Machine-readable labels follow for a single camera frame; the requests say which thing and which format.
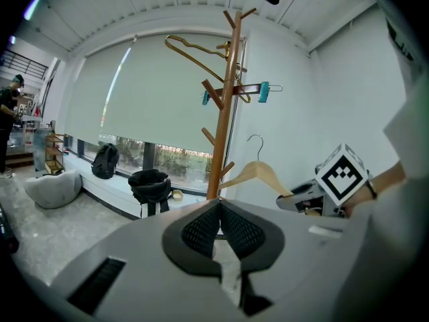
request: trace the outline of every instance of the metal railing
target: metal railing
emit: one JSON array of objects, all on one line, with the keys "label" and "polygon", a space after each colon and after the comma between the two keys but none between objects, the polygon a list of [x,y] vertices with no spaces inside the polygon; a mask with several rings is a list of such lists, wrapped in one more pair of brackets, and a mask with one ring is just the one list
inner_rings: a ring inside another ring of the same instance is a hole
[{"label": "metal railing", "polygon": [[10,50],[5,50],[1,55],[0,64],[40,79],[43,79],[46,69],[48,69],[47,66]]}]

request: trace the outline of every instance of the black pants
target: black pants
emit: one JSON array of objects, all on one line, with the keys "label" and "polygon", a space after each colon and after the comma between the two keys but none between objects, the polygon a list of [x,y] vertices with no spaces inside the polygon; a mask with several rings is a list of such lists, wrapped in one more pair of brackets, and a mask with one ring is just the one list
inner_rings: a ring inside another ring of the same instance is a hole
[{"label": "black pants", "polygon": [[0,129],[0,172],[6,169],[7,141],[9,139],[10,129]]}]

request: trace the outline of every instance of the gray bean bag chair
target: gray bean bag chair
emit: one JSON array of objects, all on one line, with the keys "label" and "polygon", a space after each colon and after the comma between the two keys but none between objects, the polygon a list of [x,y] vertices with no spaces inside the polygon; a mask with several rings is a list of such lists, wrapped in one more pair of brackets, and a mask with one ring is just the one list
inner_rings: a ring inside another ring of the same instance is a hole
[{"label": "gray bean bag chair", "polygon": [[63,207],[76,198],[82,187],[82,179],[75,170],[59,175],[30,178],[24,184],[26,193],[44,209]]}]

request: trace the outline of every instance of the roller shade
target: roller shade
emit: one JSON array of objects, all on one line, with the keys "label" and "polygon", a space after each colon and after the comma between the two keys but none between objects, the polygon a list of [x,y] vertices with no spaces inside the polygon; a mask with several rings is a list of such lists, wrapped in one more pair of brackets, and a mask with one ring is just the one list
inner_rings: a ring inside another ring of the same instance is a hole
[{"label": "roller shade", "polygon": [[[210,50],[228,40],[201,34],[178,35]],[[211,153],[213,147],[201,128],[215,135],[219,110],[213,101],[202,105],[201,82],[207,78],[215,89],[223,84],[167,48],[166,36],[140,38],[133,45],[111,93],[101,132]],[[220,77],[225,76],[225,59],[170,41]]]},{"label": "roller shade", "polygon": [[107,93],[130,44],[112,46],[86,59],[68,104],[64,126],[67,134],[98,144]]}]

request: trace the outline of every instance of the black wrist strap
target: black wrist strap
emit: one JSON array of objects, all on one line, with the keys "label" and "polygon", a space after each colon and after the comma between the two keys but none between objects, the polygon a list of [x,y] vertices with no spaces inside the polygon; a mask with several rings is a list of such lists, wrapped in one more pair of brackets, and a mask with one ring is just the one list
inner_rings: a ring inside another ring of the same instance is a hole
[{"label": "black wrist strap", "polygon": [[367,188],[369,189],[369,192],[371,192],[371,195],[373,196],[373,199],[377,199],[378,194],[375,192],[373,185],[369,180],[365,181],[365,184],[367,185]]}]

